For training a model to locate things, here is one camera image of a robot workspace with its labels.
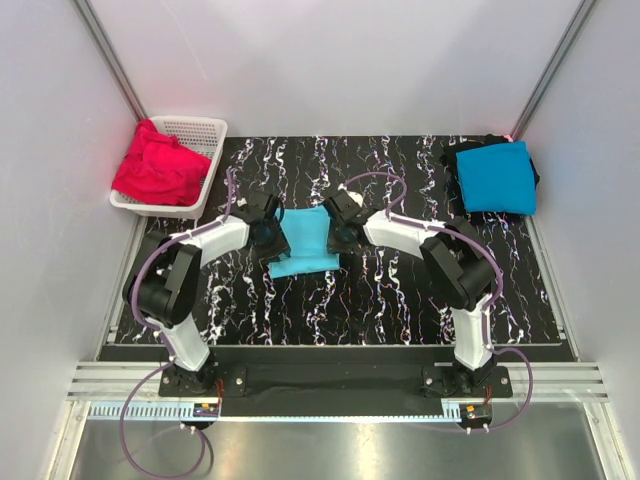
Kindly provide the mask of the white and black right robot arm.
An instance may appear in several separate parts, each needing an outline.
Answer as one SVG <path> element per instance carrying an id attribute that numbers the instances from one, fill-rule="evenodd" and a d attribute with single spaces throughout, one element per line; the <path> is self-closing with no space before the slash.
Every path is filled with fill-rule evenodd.
<path id="1" fill-rule="evenodd" d="M 495 366 L 489 315 L 502 292 L 502 274 L 473 226 L 461 217 L 444 223 L 367 212 L 362 196 L 345 189 L 322 206 L 330 219 L 331 253 L 374 246 L 423 260 L 432 295 L 450 309 L 454 323 L 453 365 L 442 375 L 441 392 L 472 397 L 486 389 Z"/>

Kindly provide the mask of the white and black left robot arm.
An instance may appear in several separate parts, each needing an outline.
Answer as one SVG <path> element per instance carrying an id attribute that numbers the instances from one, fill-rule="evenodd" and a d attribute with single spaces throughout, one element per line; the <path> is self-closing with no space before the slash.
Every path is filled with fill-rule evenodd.
<path id="1" fill-rule="evenodd" d="M 214 388 L 216 360 L 194 319 L 201 270 L 234 251 L 250 250 L 263 263 L 289 257 L 284 216 L 279 197 L 254 192 L 194 230 L 173 235 L 152 231 L 143 237 L 122 297 L 134 319 L 167 348 L 170 382 L 196 396 Z"/>

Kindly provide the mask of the light cyan t shirt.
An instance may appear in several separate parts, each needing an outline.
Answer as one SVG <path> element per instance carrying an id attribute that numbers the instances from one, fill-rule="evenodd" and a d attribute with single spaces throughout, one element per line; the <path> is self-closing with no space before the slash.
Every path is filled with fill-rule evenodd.
<path id="1" fill-rule="evenodd" d="M 324 207 L 286 209 L 281 227 L 290 254 L 269 264 L 272 279 L 340 268 L 339 255 L 328 251 L 330 217 Z"/>

